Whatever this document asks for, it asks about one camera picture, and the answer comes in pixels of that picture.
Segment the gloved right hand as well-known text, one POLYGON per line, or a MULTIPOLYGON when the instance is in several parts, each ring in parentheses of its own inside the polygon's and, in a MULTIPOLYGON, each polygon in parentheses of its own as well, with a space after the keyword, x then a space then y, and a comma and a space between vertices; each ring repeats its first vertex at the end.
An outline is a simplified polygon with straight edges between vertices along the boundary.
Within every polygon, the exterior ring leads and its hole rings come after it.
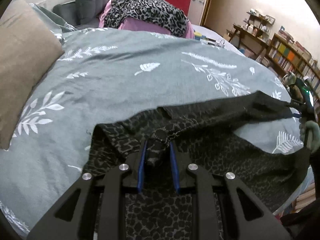
POLYGON ((306 118, 299 119, 300 140, 305 142, 307 138, 307 148, 311 153, 319 149, 319 125, 314 121, 307 121, 306 118))

